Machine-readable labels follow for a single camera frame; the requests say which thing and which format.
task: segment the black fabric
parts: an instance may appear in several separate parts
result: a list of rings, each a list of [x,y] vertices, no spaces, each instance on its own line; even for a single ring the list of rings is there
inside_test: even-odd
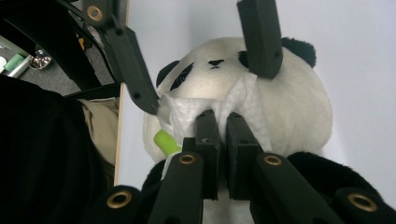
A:
[[[358,188],[380,196],[378,191],[351,168],[308,152],[288,156],[289,161],[318,192],[333,198],[341,188]]]
[[[76,223],[106,190],[77,101],[0,76],[0,223]]]
[[[151,186],[161,181],[163,176],[163,167],[165,166],[165,161],[158,162],[149,172],[148,178],[143,183],[142,190],[148,189]]]

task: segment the black cloth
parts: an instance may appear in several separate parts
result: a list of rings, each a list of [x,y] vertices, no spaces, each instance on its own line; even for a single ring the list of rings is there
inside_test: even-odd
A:
[[[106,190],[80,103],[0,76],[0,223],[76,223]]]

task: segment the green cylinder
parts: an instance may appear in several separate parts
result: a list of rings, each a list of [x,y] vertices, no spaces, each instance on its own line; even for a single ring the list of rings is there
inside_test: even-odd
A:
[[[8,72],[12,72],[21,62],[23,62],[23,57],[19,54],[14,55],[6,65],[4,65],[4,69]]]

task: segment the stuffed panda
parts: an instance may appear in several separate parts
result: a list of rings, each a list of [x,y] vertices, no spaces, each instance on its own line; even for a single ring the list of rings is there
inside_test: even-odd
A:
[[[342,187],[379,195],[350,168],[317,155],[332,133],[332,106],[313,70],[316,52],[311,44],[293,38],[282,38],[282,46],[283,63],[274,79],[249,73],[245,41],[239,37],[209,40],[160,71],[156,82],[160,112],[144,117],[145,148],[157,165],[143,190],[166,178],[166,161],[180,151],[183,137],[193,137],[183,127],[210,108],[220,129],[231,112],[244,116],[264,151],[287,157],[328,198]],[[161,130],[175,139],[174,151],[164,152],[154,142]],[[230,200],[225,186],[217,201],[205,200],[203,222],[254,223],[248,202]]]

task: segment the black plastic part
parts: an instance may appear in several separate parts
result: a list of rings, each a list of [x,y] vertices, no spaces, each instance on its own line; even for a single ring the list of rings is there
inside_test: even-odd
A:
[[[337,190],[334,209],[346,223],[396,223],[396,212],[378,196],[363,189]]]
[[[148,223],[201,223],[203,171],[204,161],[197,153],[181,152],[175,155]]]
[[[262,152],[245,119],[232,113],[227,118],[228,191],[235,200],[249,200],[248,181],[252,179],[256,157]]]
[[[86,213],[86,216],[81,220],[81,223],[141,223],[141,219],[137,218],[141,202],[142,196],[138,189],[128,186],[116,186],[108,189],[96,200]]]
[[[287,159],[262,153],[254,176],[279,223],[344,223]]]
[[[281,33],[275,0],[238,2],[249,70],[259,77],[274,78],[283,61]]]
[[[117,21],[117,5],[118,1],[113,0],[85,0],[83,18],[100,34],[115,79],[125,82],[132,100],[140,109],[156,115],[159,106],[157,93],[134,31]],[[94,15],[100,13],[101,17],[90,17],[90,7],[94,8]]]
[[[213,110],[206,110],[195,122],[195,150],[205,161],[204,199],[218,198],[220,167],[224,163],[224,148]]]

